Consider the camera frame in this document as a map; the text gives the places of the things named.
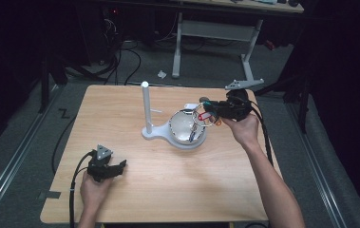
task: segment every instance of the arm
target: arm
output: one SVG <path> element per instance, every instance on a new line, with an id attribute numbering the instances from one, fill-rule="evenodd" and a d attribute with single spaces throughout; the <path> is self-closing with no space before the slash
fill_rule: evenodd
<path id="1" fill-rule="evenodd" d="M 305 227 L 298 203 L 264 155 L 257 140 L 259 120 L 255 115 L 240 122 L 223 119 L 250 159 L 263 207 L 273 227 Z"/>
<path id="2" fill-rule="evenodd" d="M 79 228 L 94 228 L 97 214 L 108 194 L 112 180 L 106 179 L 103 182 L 96 182 L 87 172 L 84 172 L 80 188 L 84 209 L 79 220 Z"/>

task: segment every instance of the hand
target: hand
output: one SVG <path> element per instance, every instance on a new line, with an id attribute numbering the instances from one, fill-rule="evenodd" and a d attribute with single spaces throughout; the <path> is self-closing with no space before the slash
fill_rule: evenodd
<path id="1" fill-rule="evenodd" d="M 103 180 L 102 182 L 96 182 L 86 171 L 84 172 L 80 193 L 85 210 L 97 213 L 108 194 L 108 189 L 112 181 L 113 179 L 111 178 Z"/>
<path id="2" fill-rule="evenodd" d="M 253 145 L 259 145 L 257 140 L 259 119 L 256 115 L 248 114 L 247 118 L 240 122 L 224 118 L 222 118 L 222 120 L 225 124 L 230 126 L 234 138 L 242 145 L 242 147 L 244 147 L 244 149 Z"/>

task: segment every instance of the white stand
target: white stand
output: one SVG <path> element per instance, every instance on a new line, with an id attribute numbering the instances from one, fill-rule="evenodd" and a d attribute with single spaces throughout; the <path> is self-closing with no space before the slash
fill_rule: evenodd
<path id="1" fill-rule="evenodd" d="M 149 98 L 149 83 L 142 83 L 143 91 L 143 104 L 144 104 L 144 116 L 146 119 L 146 127 L 142 129 L 142 134 L 147 140 L 163 139 L 176 146 L 179 149 L 190 150 L 200 146 L 206 140 L 206 131 L 199 136 L 197 140 L 190 142 L 189 144 L 182 144 L 174 139 L 171 133 L 169 121 L 160 126 L 154 126 L 152 124 L 150 115 L 150 98 Z"/>

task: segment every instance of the white base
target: white base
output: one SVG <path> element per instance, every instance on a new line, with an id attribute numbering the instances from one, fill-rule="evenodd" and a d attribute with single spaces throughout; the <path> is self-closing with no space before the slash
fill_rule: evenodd
<path id="1" fill-rule="evenodd" d="M 170 131 L 169 122 L 160 125 L 160 126 L 152 126 L 152 132 L 147 133 L 146 127 L 142 129 L 142 134 L 147 140 L 154 139 L 163 139 L 176 146 L 178 149 L 190 150 L 200 146 L 206 140 L 206 129 L 199 136 L 199 138 L 194 139 L 190 144 L 181 144 L 173 139 L 173 136 Z"/>

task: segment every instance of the cable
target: cable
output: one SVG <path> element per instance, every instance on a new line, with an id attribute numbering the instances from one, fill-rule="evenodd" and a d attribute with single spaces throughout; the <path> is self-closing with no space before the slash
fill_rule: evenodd
<path id="1" fill-rule="evenodd" d="M 194 48 L 194 49 L 188 49 L 188 48 L 185 48 L 183 45 L 181 45 L 181 48 L 182 49 L 184 49 L 184 50 L 187 50 L 187 51 L 198 51 L 198 50 L 200 50 L 201 48 L 203 48 L 204 46 L 205 46 L 205 41 L 206 41 L 206 39 L 205 38 L 202 38 L 201 39 L 201 44 L 200 44 L 200 46 L 199 47 L 197 47 L 197 48 Z"/>
<path id="2" fill-rule="evenodd" d="M 107 29 L 107 31 L 109 31 L 111 27 L 114 27 L 114 33 L 117 33 L 117 27 L 115 26 L 114 22 L 106 18 L 104 20 L 109 24 L 109 28 Z"/>
<path id="3" fill-rule="evenodd" d="M 131 49 L 126 49 L 126 50 L 136 54 L 138 56 L 138 58 L 139 58 L 139 63 L 138 63 L 138 66 L 136 67 L 136 69 L 126 78 L 125 82 L 123 83 L 124 86 L 126 86 L 129 79 L 135 74 L 135 72 L 138 71 L 138 69 L 139 69 L 139 67 L 141 67 L 141 63 L 142 63 L 142 58 L 138 53 L 136 53 L 135 51 L 133 51 Z"/>
<path id="4" fill-rule="evenodd" d="M 118 65 L 120 64 L 120 62 L 121 62 L 121 57 L 122 57 L 122 49 L 120 48 L 120 56 L 119 56 L 119 58 L 118 58 Z M 118 85 L 118 66 L 117 66 L 117 68 L 116 68 L 116 70 L 115 70 L 115 86 L 117 86 Z"/>
<path id="5" fill-rule="evenodd" d="M 75 185 L 76 185 L 76 177 L 78 174 L 84 170 L 85 168 L 79 170 L 80 166 L 82 165 L 82 162 L 87 158 L 88 156 L 93 156 L 93 154 L 96 153 L 95 150 L 92 150 L 85 154 L 82 159 L 79 161 L 78 166 L 76 167 L 75 173 L 73 174 L 72 183 L 70 184 L 70 194 L 69 194 L 69 223 L 70 228 L 75 228 L 75 218 L 74 218 L 74 198 L 75 198 Z"/>
<path id="6" fill-rule="evenodd" d="M 52 167 L 52 172 L 55 175 L 56 173 L 56 168 L 55 168 L 55 155 L 56 155 L 56 150 L 58 149 L 59 144 L 61 143 L 62 138 L 65 135 L 65 132 L 67 131 L 67 129 L 70 127 L 70 125 L 76 120 L 77 115 L 75 115 L 75 117 L 72 118 L 72 120 L 70 120 L 70 122 L 67 124 L 67 126 L 65 127 L 64 131 L 62 132 L 62 134 L 59 136 L 58 142 L 55 145 L 55 148 L 52 152 L 52 160 L 51 160 L 51 167 Z"/>
<path id="7" fill-rule="evenodd" d="M 159 42 L 160 43 L 162 43 L 162 42 L 168 42 L 168 41 L 170 41 L 171 39 L 173 39 L 173 38 L 176 38 L 176 36 L 173 36 L 173 37 L 170 37 L 169 39 L 165 39 L 165 40 L 160 40 Z M 170 45 L 161 45 L 161 44 L 159 44 L 159 43 L 155 43 L 157 46 L 159 46 L 159 47 L 162 47 L 162 48 L 170 48 L 170 47 L 172 47 L 172 46 L 174 46 L 177 42 L 176 41 L 170 41 Z"/>
<path id="8" fill-rule="evenodd" d="M 253 102 L 253 101 L 244 101 L 242 99 L 240 99 L 239 97 L 235 97 L 235 96 L 229 96 L 228 98 L 232 98 L 232 99 L 236 99 L 242 103 L 244 103 L 245 105 L 250 105 L 250 104 L 254 104 L 257 108 L 257 110 L 251 106 L 251 109 L 254 111 L 254 113 L 256 114 L 257 118 L 260 121 L 260 125 L 262 127 L 262 132 L 263 132 L 263 136 L 265 138 L 265 149 L 266 149 L 266 155 L 268 157 L 269 162 L 271 163 L 272 166 L 274 166 L 274 161 L 272 159 L 272 148 L 271 148 L 271 144 L 269 141 L 269 134 L 268 134 L 268 130 L 266 128 L 266 125 L 263 121 L 263 116 L 262 116 L 262 112 L 259 109 L 259 106 L 257 105 L 257 103 Z"/>
<path id="9" fill-rule="evenodd" d="M 109 65 L 106 68 L 104 68 L 104 69 L 102 69 L 102 70 L 100 70 L 98 72 L 92 73 L 92 72 L 84 69 L 83 67 L 78 66 L 73 62 L 70 62 L 68 59 L 65 59 L 62 56 L 57 56 L 58 59 L 60 61 L 62 61 L 65 65 L 72 67 L 73 69 L 75 69 L 76 71 L 78 71 L 80 73 L 80 74 L 76 74 L 76 73 L 71 72 L 70 70 L 68 70 L 66 68 L 65 69 L 66 74 L 69 74 L 69 75 L 72 75 L 72 76 L 75 76 L 75 77 L 81 77 L 82 76 L 82 77 L 86 77 L 86 78 L 96 80 L 96 81 L 105 81 L 105 78 L 102 78 L 100 76 L 103 75 L 103 74 L 106 74 L 110 70 L 114 70 L 114 67 L 115 67 L 115 61 L 114 60 L 116 59 L 114 50 L 120 48 L 123 43 L 120 42 L 120 40 L 121 40 L 121 34 L 120 33 L 114 32 L 114 36 L 111 38 L 111 40 L 112 41 L 117 41 L 117 42 L 114 42 L 113 44 L 109 44 L 107 34 L 104 34 L 104 36 L 106 36 L 106 39 L 107 39 L 108 58 L 109 58 L 109 56 L 111 56 L 110 61 L 109 61 Z"/>
<path id="10" fill-rule="evenodd" d="M 228 43 L 226 44 L 220 44 L 218 42 L 212 42 L 212 41 L 216 41 L 217 39 L 207 39 L 206 40 L 206 44 L 210 45 L 210 46 L 218 46 L 218 47 L 229 47 L 230 45 L 232 45 L 233 43 L 239 43 L 239 41 L 236 40 L 230 40 L 227 41 Z"/>
<path id="11" fill-rule="evenodd" d="M 114 55 L 114 63 L 116 63 L 116 65 L 114 66 L 114 68 L 111 70 L 111 72 L 106 77 L 106 79 L 104 81 L 104 85 L 106 85 L 108 83 L 108 80 L 111 77 L 111 75 L 114 73 L 114 71 L 117 72 L 119 62 L 118 62 L 118 59 L 117 59 L 117 57 L 115 55 Z"/>
<path id="12" fill-rule="evenodd" d="M 263 117 L 261 116 L 260 113 L 260 109 L 259 107 L 257 106 L 256 103 L 254 102 L 251 102 L 252 104 L 256 105 L 257 109 L 259 110 L 259 112 L 254 108 L 252 107 L 252 110 L 254 111 L 254 113 L 257 115 L 257 117 L 259 118 L 260 120 L 260 125 L 262 126 L 262 132 L 263 132 L 263 136 L 265 138 L 265 149 L 266 149 L 266 155 L 268 157 L 268 160 L 269 162 L 271 163 L 272 166 L 274 166 L 274 161 L 272 159 L 272 149 L 271 149 L 271 144 L 269 142 L 269 134 L 268 134 L 268 130 L 266 128 L 266 125 L 265 123 L 263 122 Z"/>
<path id="13" fill-rule="evenodd" d="M 161 38 L 160 40 L 156 40 L 155 43 L 158 45 L 159 41 L 165 41 L 165 40 L 169 40 L 172 39 L 174 37 L 177 37 L 176 35 L 173 35 L 171 37 L 168 37 L 169 35 L 171 35 L 173 33 L 174 28 L 176 27 L 177 24 L 177 19 L 178 19 L 179 14 L 176 13 L 176 17 L 174 18 L 174 22 L 173 22 L 173 26 L 171 27 L 170 31 L 167 33 L 167 35 L 165 35 L 164 38 Z"/>

